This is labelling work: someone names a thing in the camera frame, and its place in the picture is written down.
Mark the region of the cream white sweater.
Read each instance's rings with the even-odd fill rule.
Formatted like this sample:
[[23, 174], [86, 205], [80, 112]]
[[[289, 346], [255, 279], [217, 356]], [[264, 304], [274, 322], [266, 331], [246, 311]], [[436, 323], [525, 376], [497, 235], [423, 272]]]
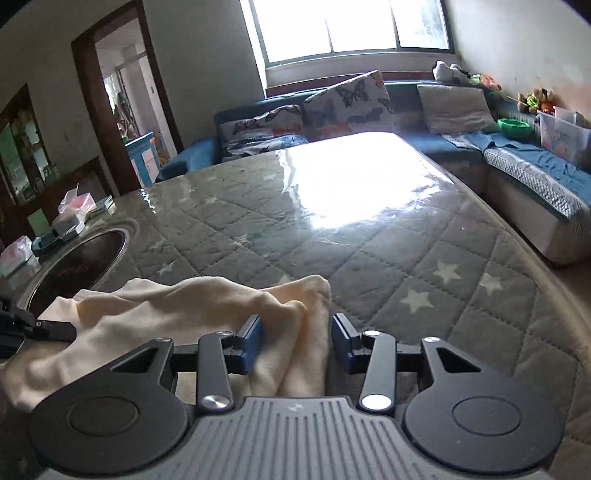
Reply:
[[135, 278], [112, 293], [81, 290], [56, 298], [44, 320], [69, 322], [75, 341], [28, 341], [1, 366], [1, 389], [30, 412], [58, 389], [147, 341], [188, 345], [216, 331], [237, 331], [252, 315], [263, 346], [252, 371], [231, 381], [235, 398], [317, 397], [325, 392], [329, 357], [329, 282], [311, 275], [266, 289], [223, 277], [194, 277], [171, 286]]

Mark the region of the white tissue pack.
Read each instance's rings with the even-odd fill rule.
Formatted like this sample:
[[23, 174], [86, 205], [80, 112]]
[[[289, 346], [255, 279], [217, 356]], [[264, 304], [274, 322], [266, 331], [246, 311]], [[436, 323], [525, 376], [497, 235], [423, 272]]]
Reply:
[[15, 270], [28, 262], [33, 256], [32, 242], [27, 236], [21, 236], [1, 253], [0, 271], [2, 277], [10, 276]]

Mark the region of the grey quilted star table cover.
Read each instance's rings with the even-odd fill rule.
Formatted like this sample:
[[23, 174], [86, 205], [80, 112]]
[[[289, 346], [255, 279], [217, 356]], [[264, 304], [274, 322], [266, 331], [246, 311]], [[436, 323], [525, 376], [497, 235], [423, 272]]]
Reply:
[[548, 398], [564, 437], [549, 474], [590, 475], [590, 377], [575, 312], [530, 247], [462, 182], [393, 134], [230, 161], [119, 197], [87, 239], [125, 244], [98, 284], [311, 274], [358, 328], [444, 339]]

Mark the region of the dark wooden cabinet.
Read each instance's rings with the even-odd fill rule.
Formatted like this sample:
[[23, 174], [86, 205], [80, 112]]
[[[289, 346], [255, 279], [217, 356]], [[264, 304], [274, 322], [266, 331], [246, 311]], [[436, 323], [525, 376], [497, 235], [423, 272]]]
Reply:
[[77, 188], [100, 200], [113, 193], [98, 157], [69, 173], [59, 171], [47, 153], [23, 86], [1, 111], [1, 246], [21, 236], [37, 236], [59, 215], [66, 192]]

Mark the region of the pink tissue box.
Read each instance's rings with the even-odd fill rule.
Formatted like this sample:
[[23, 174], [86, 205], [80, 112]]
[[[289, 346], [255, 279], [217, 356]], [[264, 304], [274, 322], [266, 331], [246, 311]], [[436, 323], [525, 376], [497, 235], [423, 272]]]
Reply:
[[90, 193], [78, 193], [78, 187], [66, 192], [58, 205], [58, 216], [54, 222], [64, 221], [75, 216], [80, 222], [85, 222], [90, 211], [96, 207], [96, 203]]

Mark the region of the blue white small cabinet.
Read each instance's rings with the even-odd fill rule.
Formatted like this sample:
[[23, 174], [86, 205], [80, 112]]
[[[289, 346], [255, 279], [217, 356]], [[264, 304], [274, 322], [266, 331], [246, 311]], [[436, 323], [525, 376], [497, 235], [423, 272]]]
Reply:
[[155, 136], [148, 132], [124, 144], [126, 153], [142, 188], [150, 187], [156, 180], [161, 164], [155, 148]]

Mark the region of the butterfly print cushion lying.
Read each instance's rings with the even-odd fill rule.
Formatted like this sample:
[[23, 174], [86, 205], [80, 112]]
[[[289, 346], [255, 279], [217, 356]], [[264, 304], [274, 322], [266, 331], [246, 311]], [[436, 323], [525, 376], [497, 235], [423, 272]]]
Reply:
[[308, 143], [304, 118], [297, 105], [280, 106], [259, 116], [219, 126], [223, 162]]

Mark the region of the blue corner sofa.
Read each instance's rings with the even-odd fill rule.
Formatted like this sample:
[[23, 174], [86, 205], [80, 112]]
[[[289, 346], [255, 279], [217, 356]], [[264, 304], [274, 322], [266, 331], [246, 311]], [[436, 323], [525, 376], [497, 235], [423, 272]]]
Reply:
[[[590, 167], [580, 169], [531, 140], [493, 134], [431, 133], [417, 86], [387, 82], [394, 101], [394, 133], [443, 166], [492, 205], [550, 262], [568, 265], [590, 258]], [[280, 107], [304, 104], [322, 90], [274, 96], [214, 115], [216, 134], [194, 142], [156, 177], [162, 182], [228, 161], [221, 127]]]

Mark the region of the butterfly print cushion upright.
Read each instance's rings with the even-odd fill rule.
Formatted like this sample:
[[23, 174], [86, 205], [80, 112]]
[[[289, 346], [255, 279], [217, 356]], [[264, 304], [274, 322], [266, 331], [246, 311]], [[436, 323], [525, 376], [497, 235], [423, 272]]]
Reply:
[[393, 132], [394, 106], [375, 70], [325, 88], [304, 100], [311, 140], [363, 132]]

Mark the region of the grey plain cushion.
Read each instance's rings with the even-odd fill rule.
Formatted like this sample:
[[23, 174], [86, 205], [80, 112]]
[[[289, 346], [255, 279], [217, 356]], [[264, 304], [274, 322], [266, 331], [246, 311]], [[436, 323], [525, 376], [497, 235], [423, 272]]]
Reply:
[[424, 121], [433, 134], [496, 132], [499, 127], [478, 88], [420, 84]]

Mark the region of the green plastic bowl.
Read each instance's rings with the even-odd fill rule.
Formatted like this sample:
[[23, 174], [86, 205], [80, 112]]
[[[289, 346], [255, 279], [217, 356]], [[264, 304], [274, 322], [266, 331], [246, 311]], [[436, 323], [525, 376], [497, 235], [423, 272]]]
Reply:
[[509, 139], [525, 141], [533, 137], [535, 130], [527, 122], [511, 119], [499, 118], [497, 125], [500, 131]]

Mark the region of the white plush toy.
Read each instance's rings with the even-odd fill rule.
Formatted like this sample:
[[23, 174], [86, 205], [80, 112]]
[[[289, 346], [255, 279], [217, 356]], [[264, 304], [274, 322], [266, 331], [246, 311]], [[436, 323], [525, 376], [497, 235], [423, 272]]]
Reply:
[[471, 74], [458, 64], [448, 65], [438, 60], [433, 68], [433, 76], [437, 82], [449, 85], [468, 86], [471, 84]]

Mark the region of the clear plastic storage box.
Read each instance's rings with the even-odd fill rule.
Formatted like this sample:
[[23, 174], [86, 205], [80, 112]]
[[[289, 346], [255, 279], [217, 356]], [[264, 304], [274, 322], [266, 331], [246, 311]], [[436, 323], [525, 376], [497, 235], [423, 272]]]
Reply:
[[554, 114], [540, 112], [541, 145], [579, 169], [590, 171], [590, 129], [578, 112], [556, 107]]

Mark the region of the colourful plush toys pile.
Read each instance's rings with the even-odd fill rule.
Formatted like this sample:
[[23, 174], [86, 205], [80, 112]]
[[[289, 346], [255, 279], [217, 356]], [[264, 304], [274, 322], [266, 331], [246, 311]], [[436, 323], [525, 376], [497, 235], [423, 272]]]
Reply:
[[520, 92], [516, 103], [520, 112], [530, 113], [532, 115], [536, 115], [539, 112], [554, 115], [557, 105], [554, 92], [545, 88], [534, 89], [528, 94]]

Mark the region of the window with green frame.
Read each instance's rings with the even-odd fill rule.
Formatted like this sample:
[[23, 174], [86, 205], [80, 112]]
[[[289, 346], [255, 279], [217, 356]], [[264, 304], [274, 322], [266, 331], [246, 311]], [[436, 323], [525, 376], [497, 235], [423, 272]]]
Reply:
[[454, 51], [442, 1], [245, 1], [266, 66], [315, 58]]

